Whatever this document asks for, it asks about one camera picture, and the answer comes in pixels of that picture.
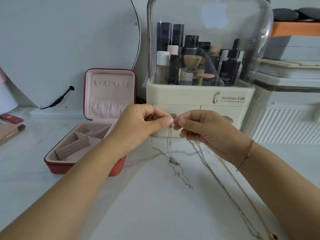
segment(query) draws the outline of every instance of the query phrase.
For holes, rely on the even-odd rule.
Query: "sunglasses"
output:
[[[320,21],[320,8],[303,7],[297,10],[277,8],[272,11],[274,21]]]

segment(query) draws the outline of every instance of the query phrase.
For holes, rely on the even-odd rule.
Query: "hand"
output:
[[[106,140],[123,150],[124,156],[150,134],[168,127],[173,121],[170,114],[156,106],[153,109],[151,104],[132,104],[123,111]]]
[[[227,119],[214,111],[191,110],[174,119],[174,130],[183,128],[180,137],[203,142],[219,157],[236,164],[237,158],[246,156],[251,140]]]

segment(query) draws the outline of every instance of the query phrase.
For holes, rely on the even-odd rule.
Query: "fingernail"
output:
[[[167,126],[171,125],[174,122],[174,119],[170,117],[167,117],[166,120],[167,120]]]
[[[179,119],[178,124],[180,126],[184,126],[186,124],[186,120],[185,119]]]

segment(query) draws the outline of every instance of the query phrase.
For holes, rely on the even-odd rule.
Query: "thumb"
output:
[[[203,134],[203,124],[199,122],[195,122],[192,120],[186,120],[186,119],[179,119],[178,124],[183,128],[188,131],[198,133],[200,135]]]
[[[174,122],[174,119],[172,117],[162,117],[162,118],[156,119],[154,121],[150,121],[149,123],[151,125],[150,127],[152,130],[151,133],[154,133],[158,130],[167,128],[173,122]]]

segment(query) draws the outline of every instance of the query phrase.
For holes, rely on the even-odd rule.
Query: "person's right hand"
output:
[[[219,157],[238,166],[237,159],[245,158],[251,139],[229,119],[214,111],[190,110],[174,119],[174,130],[183,128],[180,137],[203,142]]]

